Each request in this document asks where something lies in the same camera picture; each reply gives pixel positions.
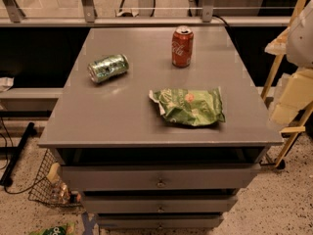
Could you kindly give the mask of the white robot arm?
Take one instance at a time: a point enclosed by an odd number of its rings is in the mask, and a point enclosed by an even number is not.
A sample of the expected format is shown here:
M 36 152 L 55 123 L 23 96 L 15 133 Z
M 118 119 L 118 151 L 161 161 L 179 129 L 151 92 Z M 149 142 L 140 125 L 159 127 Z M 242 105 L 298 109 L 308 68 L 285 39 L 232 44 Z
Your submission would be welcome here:
M 291 24 L 287 59 L 299 67 L 313 68 L 313 0 Z

